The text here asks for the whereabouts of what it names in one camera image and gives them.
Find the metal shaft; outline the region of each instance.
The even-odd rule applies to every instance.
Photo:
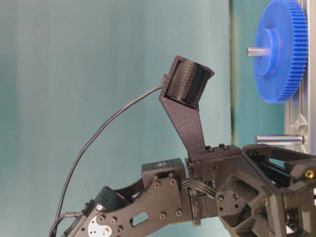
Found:
[[[302,145],[303,136],[301,135],[256,135],[256,144],[269,145]]]
[[[262,57],[264,55],[265,55],[264,48],[255,48],[255,47],[247,48],[247,56],[248,57]]]

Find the teal wall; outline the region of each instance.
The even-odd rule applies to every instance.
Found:
[[[3,0],[0,8],[1,236],[46,236],[82,145],[122,105],[157,85],[176,54],[216,75],[200,103],[205,140],[230,143],[229,4],[225,0]],[[158,94],[118,118],[86,152],[63,211],[144,162],[186,157]],[[59,233],[71,221],[64,221]],[[228,236],[218,219],[152,236]]]
[[[254,143],[256,134],[284,134],[284,105],[266,104],[257,93],[252,58],[260,16],[270,0],[232,0],[232,127],[233,142],[240,147]]]

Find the robotic arm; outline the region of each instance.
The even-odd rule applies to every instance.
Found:
[[[144,237],[216,216],[233,237],[316,236],[315,156],[265,144],[205,146],[198,102],[213,75],[177,56],[159,96],[188,151],[189,177],[179,158],[144,164],[136,183],[105,186],[86,203],[64,237]]]

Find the wire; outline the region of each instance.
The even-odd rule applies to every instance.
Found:
[[[189,179],[186,179],[180,183],[181,190],[188,189],[188,188],[196,189],[196,190],[206,194],[210,198],[215,198],[215,196],[216,196],[216,190],[213,187],[203,183],[202,181],[196,180],[196,179],[189,178]]]
[[[64,220],[65,218],[68,217],[79,217],[82,216],[83,213],[82,212],[65,212],[64,214],[60,215],[54,222],[54,224],[51,226],[49,233],[48,233],[48,237],[53,237],[54,236],[54,232],[57,228],[57,226],[59,225],[59,223]]]
[[[90,138],[90,140],[85,144],[85,146],[81,149],[81,151],[79,152],[79,154],[77,155],[73,165],[71,166],[71,169],[68,173],[67,179],[65,181],[64,184],[64,188],[62,190],[62,193],[60,195],[60,199],[59,199],[59,203],[58,203],[58,207],[57,207],[57,213],[56,213],[56,218],[55,221],[58,220],[58,218],[60,217],[60,213],[61,213],[61,208],[63,206],[63,202],[64,202],[64,198],[65,198],[65,194],[66,194],[66,190],[67,187],[69,185],[71,176],[73,175],[73,172],[79,162],[79,160],[81,159],[82,155],[84,154],[84,152],[87,150],[87,148],[94,142],[94,140],[100,135],[100,133],[104,130],[104,128],[106,128],[115,118],[117,118],[120,114],[122,114],[125,110],[127,110],[129,107],[131,107],[132,105],[136,104],[137,102],[139,102],[140,100],[144,99],[145,97],[147,97],[148,95],[150,95],[151,93],[162,89],[163,85],[159,85],[157,87],[154,87],[152,89],[150,89],[149,91],[145,92],[144,94],[142,94],[141,96],[139,96],[138,98],[136,98],[135,100],[129,102],[128,104],[126,104],[123,108],[121,108],[119,111],[117,111],[114,115],[112,115],[108,120],[106,120],[104,122],[104,124],[102,124],[102,126],[96,131],[96,133]],[[56,236],[56,232],[57,232],[57,227],[55,228],[54,231],[54,237]]]

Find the blue plastic gear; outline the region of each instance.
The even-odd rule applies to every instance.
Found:
[[[267,103],[284,103],[300,86],[308,57],[308,26],[297,0],[272,0],[261,16],[253,59],[257,90]]]

